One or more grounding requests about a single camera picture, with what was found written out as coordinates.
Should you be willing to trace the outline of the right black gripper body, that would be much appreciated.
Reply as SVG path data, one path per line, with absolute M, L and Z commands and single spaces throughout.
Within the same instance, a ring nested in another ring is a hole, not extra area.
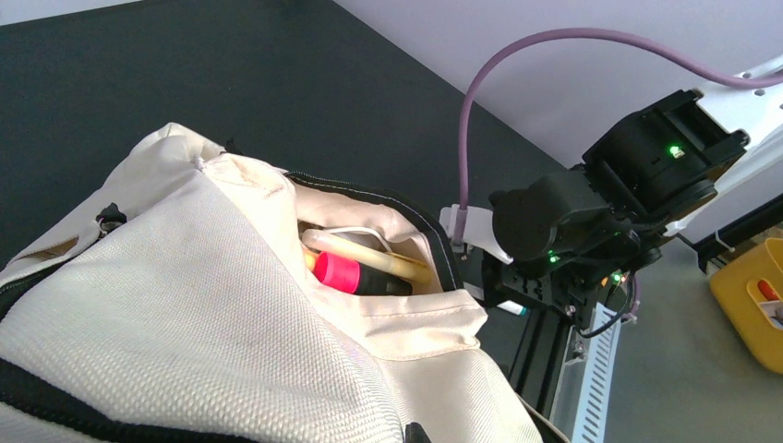
M 593 327 L 596 288 L 615 293 L 641 251 L 643 207 L 616 178 L 583 171 L 554 173 L 522 189 L 489 197 L 490 228 L 506 260 L 484 253 L 481 277 L 488 307 L 514 302 L 554 310 L 582 337 L 596 337 L 620 322 L 632 297 Z

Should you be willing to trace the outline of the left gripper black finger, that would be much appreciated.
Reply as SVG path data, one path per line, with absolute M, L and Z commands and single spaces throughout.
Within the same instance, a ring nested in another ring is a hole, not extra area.
M 412 422 L 404 427 L 404 443 L 431 443 L 431 439 L 421 424 Z

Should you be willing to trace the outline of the pink black highlighter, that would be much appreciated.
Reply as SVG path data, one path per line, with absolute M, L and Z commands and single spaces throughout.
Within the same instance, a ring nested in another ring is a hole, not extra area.
M 318 254 L 312 273 L 323 285 L 353 295 L 408 296 L 410 282 L 333 253 Z

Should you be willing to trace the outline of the yellow highlighter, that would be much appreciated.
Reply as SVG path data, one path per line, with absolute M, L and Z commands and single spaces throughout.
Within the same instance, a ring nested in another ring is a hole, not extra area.
M 352 259 L 404 280 L 426 284 L 432 279 L 433 273 L 426 264 L 393 252 L 380 252 L 322 230 L 305 230 L 301 240 L 309 248 Z

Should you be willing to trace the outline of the beige canvas backpack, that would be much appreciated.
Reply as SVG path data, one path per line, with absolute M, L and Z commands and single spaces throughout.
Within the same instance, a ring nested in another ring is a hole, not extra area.
M 426 264 L 409 296 L 306 267 L 299 228 L 366 227 Z M 539 442 L 477 333 L 436 219 L 179 124 L 1 273 L 5 442 Z

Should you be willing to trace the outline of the orange pastel highlighter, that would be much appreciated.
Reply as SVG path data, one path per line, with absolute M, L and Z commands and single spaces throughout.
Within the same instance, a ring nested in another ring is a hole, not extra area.
M 302 246 L 302 252 L 307 269 L 309 271 L 313 271 L 317 264 L 319 252 L 316 252 L 306 246 Z

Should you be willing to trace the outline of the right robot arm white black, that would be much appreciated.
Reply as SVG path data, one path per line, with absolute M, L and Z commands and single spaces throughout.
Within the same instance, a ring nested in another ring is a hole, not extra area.
M 483 301 L 560 314 L 579 333 L 598 289 L 623 287 L 615 321 L 632 309 L 634 274 L 660 259 L 668 239 L 709 204 L 780 154 L 782 88 L 775 58 L 741 74 L 747 90 L 678 90 L 623 117 L 571 169 L 490 198 L 497 251 L 481 263 Z

